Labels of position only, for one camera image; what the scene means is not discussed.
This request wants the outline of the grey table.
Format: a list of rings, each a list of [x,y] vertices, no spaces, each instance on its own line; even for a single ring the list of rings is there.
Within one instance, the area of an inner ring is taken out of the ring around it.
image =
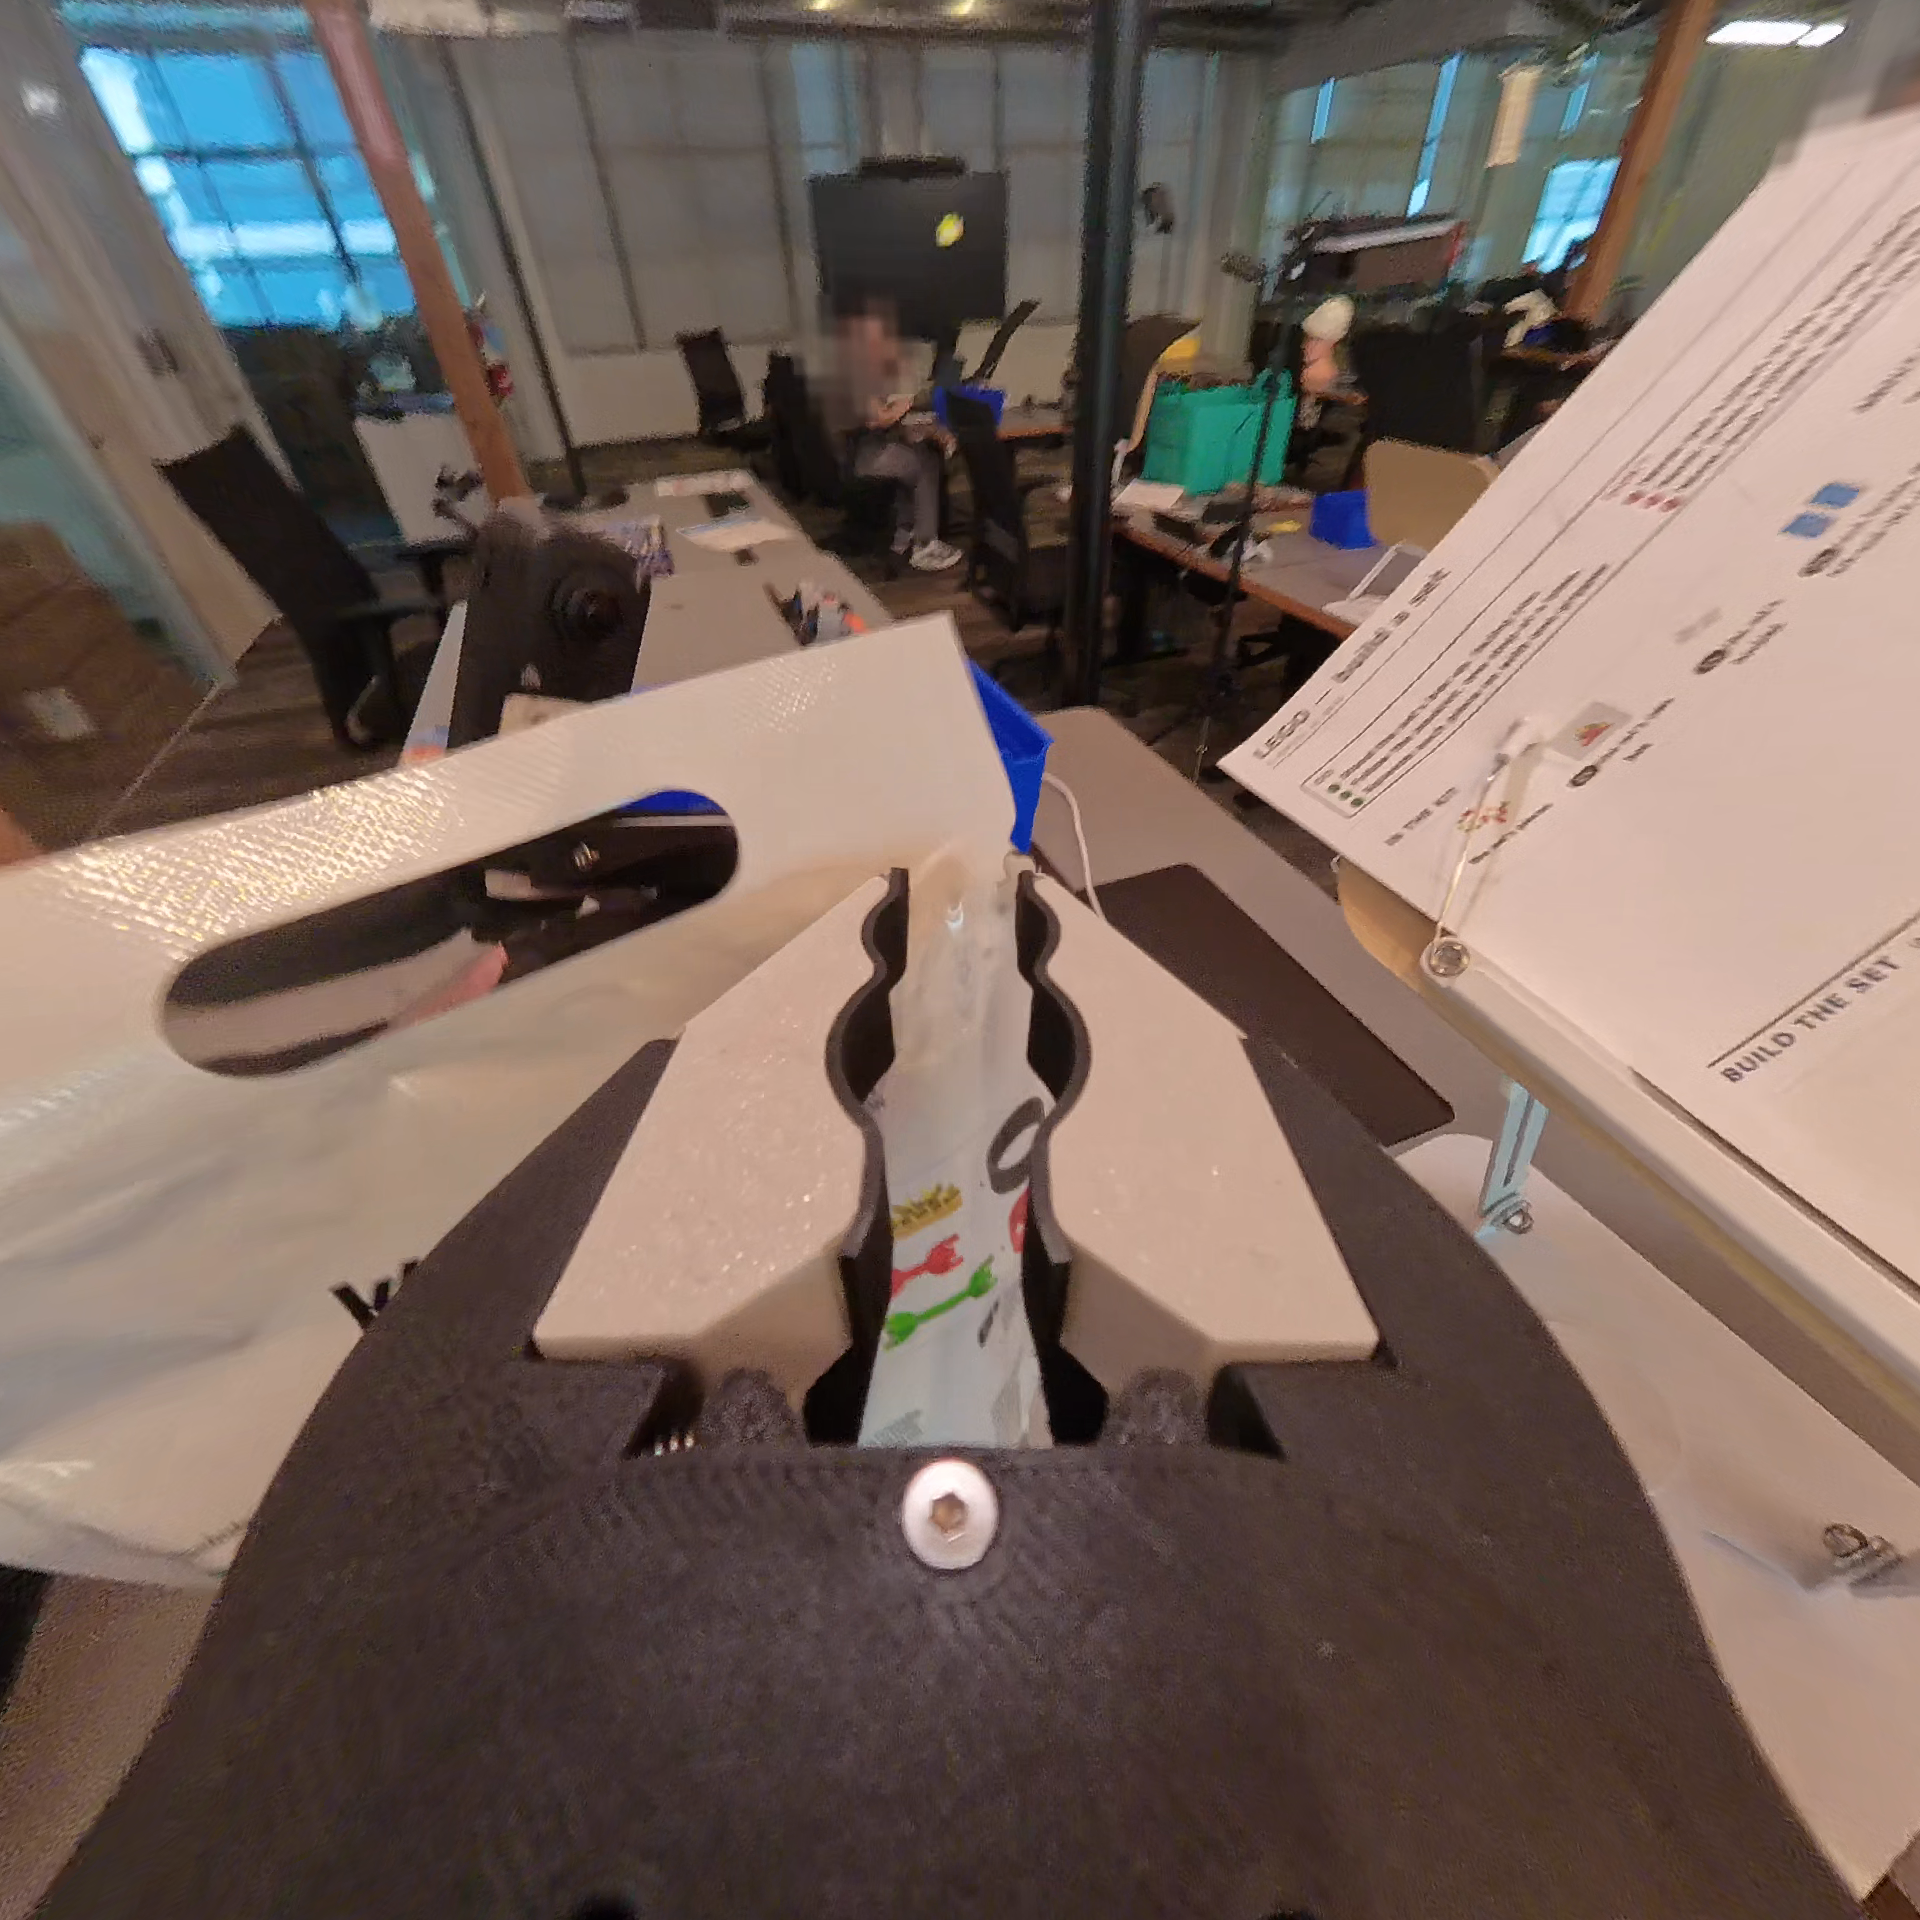
[[[466,594],[404,763],[892,623],[845,563],[739,472],[637,484],[597,509],[512,499],[469,520]]]

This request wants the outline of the black wall screen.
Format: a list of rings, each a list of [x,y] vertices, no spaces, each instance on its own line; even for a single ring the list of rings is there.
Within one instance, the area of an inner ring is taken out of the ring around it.
[[[908,340],[939,344],[1009,313],[1012,182],[992,174],[807,180],[820,302],[835,319],[881,310]]]

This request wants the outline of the white document stand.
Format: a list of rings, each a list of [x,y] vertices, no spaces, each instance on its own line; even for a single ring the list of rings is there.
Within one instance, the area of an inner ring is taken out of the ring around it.
[[[1631,1253],[1560,1186],[1504,1257],[1645,1478],[1763,1759],[1851,1885],[1916,1897],[1916,1282],[1862,1253],[1367,875],[1362,946],[1601,1138],[1740,1279]]]

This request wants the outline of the black desk mat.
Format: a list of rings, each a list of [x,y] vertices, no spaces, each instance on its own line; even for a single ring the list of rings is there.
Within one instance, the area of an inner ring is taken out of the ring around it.
[[[1196,866],[1100,888],[1108,922],[1202,995],[1263,1054],[1281,1054],[1384,1147],[1445,1130],[1455,1108]]]

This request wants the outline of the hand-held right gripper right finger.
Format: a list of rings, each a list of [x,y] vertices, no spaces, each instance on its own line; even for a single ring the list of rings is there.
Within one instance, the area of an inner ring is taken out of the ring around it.
[[[1242,1365],[1361,1363],[1381,1328],[1247,1037],[1054,878],[1017,880],[1027,1066],[1020,1289],[1054,1436],[1169,1375],[1208,1411]]]

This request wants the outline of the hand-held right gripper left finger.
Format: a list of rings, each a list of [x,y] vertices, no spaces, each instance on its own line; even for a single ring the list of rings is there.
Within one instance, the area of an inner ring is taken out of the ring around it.
[[[892,1287],[887,1151],[908,871],[796,931],[672,1043],[540,1309],[550,1360],[769,1377],[823,1436],[858,1428]]]

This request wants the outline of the person's left hand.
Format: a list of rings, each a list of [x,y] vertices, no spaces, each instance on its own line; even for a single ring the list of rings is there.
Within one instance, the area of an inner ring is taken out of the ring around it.
[[[445,1016],[480,996],[489,996],[503,975],[507,972],[507,948],[503,944],[478,946],[459,959],[459,966],[435,982],[427,995],[400,1005],[384,1025],[384,1030],[398,1035],[404,1029],[422,1025],[427,1019]]]

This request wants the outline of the printed instruction sheet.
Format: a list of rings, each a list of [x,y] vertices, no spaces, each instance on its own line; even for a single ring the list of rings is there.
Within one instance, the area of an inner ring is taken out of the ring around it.
[[[1225,770],[1916,1282],[1916,110],[1773,171]]]

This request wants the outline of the green tote bag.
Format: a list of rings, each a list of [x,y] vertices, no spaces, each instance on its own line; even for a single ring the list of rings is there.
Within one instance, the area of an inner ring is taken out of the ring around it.
[[[1216,495],[1247,481],[1281,486],[1296,404],[1289,373],[1225,387],[1161,378],[1145,420],[1139,475],[1185,495]]]

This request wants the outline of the printed plastic toy bag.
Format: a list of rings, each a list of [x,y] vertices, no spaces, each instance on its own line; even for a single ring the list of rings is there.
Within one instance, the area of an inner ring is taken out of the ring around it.
[[[188,1061],[188,962],[662,790],[729,814],[709,902],[330,1060]],[[943,617],[370,782],[2,870],[2,1564],[204,1588],[400,1279],[642,1044],[854,884],[1009,846]]]

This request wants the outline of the black office chair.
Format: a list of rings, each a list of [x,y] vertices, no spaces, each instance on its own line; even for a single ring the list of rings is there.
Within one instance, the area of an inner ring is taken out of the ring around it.
[[[675,332],[675,347],[696,397],[696,431],[708,442],[739,442],[749,427],[749,404],[718,327]]]
[[[395,627],[432,620],[444,630],[445,606],[384,594],[242,427],[155,472],[302,645],[336,741],[360,752],[404,745],[422,679],[398,661]]]
[[[791,353],[769,353],[762,383],[762,414],[782,491],[820,509],[837,505],[841,469],[831,439],[807,393],[807,378]]]

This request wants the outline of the paned window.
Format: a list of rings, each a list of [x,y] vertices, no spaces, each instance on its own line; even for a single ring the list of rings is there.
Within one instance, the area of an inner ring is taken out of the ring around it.
[[[303,12],[71,4],[60,18],[215,327],[340,332],[418,310]]]

